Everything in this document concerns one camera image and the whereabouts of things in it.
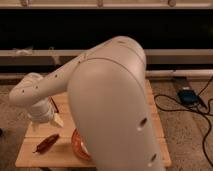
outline speckled floor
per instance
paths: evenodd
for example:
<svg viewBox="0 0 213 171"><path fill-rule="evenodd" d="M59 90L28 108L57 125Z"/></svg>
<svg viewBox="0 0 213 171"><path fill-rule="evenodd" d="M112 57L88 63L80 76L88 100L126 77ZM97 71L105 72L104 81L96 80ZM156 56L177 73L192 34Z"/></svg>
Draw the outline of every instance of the speckled floor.
<svg viewBox="0 0 213 171"><path fill-rule="evenodd" d="M198 92L207 79L193 79L192 87ZM28 124L26 111L11 106L8 93L16 81L0 81L0 127L4 136L0 138L0 171L39 171L40 169L15 168L15 160ZM176 97L174 85L168 79L151 81L154 94L163 93ZM205 100L213 96L213 83L203 93ZM178 106L164 98L158 101L164 107L172 109ZM202 137L207 129L206 121L200 116L188 112L167 113L159 110L166 141L172 159L172 166L167 171L210 171L202 152ZM213 134L208 138L207 150L213 160Z"/></svg>

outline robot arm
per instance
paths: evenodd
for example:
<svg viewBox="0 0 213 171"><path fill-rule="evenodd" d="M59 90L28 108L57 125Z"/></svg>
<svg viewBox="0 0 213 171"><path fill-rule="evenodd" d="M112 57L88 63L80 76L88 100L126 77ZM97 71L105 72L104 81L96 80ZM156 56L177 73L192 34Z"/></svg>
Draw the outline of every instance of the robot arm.
<svg viewBox="0 0 213 171"><path fill-rule="evenodd" d="M74 122L98 171L164 171L147 104L145 69L141 46L115 37L45 78L25 77L10 100L28 107L31 119L42 123L51 119L44 117L51 116L45 98L67 90Z"/></svg>

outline black background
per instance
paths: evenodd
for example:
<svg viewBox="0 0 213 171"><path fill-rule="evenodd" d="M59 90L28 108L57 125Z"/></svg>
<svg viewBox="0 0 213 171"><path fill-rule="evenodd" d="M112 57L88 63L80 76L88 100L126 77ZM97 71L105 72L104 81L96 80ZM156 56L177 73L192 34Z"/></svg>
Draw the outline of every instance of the black background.
<svg viewBox="0 0 213 171"><path fill-rule="evenodd" d="M213 48L213 10L0 10L0 49L88 49L113 36L145 49Z"/></svg>

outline black cable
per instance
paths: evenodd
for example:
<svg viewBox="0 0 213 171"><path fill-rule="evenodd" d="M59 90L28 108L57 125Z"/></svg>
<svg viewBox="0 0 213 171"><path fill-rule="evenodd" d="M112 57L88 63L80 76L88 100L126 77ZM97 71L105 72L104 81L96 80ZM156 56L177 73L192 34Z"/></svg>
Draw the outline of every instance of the black cable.
<svg viewBox="0 0 213 171"><path fill-rule="evenodd" d="M213 76L210 78L210 80L207 82L207 84L204 86L204 88L198 93L198 96L200 96L204 92L204 90L206 90L206 88L209 86L209 84L211 83L212 80L213 80ZM159 98L159 97L166 97L166 98L174 101L175 103L177 103L178 105L180 105L180 106L182 106L184 108L179 108L179 109L164 109L164 108L162 108L161 106L159 106L157 104L157 98ZM213 101L213 99L211 98L211 99L208 100L208 106L207 106L207 111L206 112L203 112L203 111L201 111L199 109L199 103L197 103L197 104L195 104L193 106L186 106L186 105L183 105L182 103L180 103L175 98L170 97L170 96L165 95L165 94L158 94L158 95L154 96L154 99L155 99L157 108L160 109L160 110L162 110L162 111L165 111L165 112L177 112L177 111L192 112L192 113L195 113L195 114L198 114L198 115L202 116L207 121L207 123L208 123L208 130L204 134L204 137L203 137L203 140L202 140L202 150L203 150L204 156L207 159L208 163L213 168L213 162L210 160L210 158L208 156L208 153L207 153L207 150L206 150L206 146L205 146L207 138L208 138L208 136L210 135L210 133L212 131L212 123L209 120L208 116L213 116L213 114L210 113L211 112L211 102Z"/></svg>
<svg viewBox="0 0 213 171"><path fill-rule="evenodd" d="M0 128L0 137L3 135L3 130Z"/></svg>

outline wooden tabletop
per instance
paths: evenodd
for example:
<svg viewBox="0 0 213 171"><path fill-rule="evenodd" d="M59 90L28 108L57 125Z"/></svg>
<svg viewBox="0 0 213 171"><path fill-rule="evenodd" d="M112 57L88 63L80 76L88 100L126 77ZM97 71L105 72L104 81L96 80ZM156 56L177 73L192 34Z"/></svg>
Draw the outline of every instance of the wooden tabletop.
<svg viewBox="0 0 213 171"><path fill-rule="evenodd" d="M148 102L150 105L153 124L157 140L163 156L163 162L166 167L171 165L167 144L165 141L160 117L155 106L153 93L149 81L146 82L148 91ZM16 167L95 167L92 162L77 158L71 147L71 136L75 129L75 124L70 114L67 94L53 96L61 118L64 121L63 128L53 127L50 124L42 124L34 131L32 123L29 124L22 143L20 152L16 160ZM59 133L59 140L45 154L33 153L36 146L46 137Z"/></svg>

